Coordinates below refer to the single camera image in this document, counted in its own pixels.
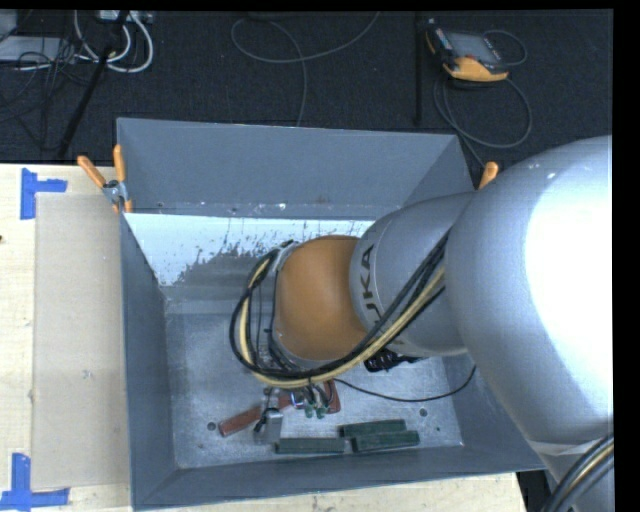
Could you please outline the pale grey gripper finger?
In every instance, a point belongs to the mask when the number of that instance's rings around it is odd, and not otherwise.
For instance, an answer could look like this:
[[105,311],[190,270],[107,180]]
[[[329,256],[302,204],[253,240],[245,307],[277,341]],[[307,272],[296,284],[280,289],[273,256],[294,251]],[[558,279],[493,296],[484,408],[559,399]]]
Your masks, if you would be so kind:
[[281,436],[284,414],[275,408],[262,412],[253,428],[253,440],[258,445],[274,444]]

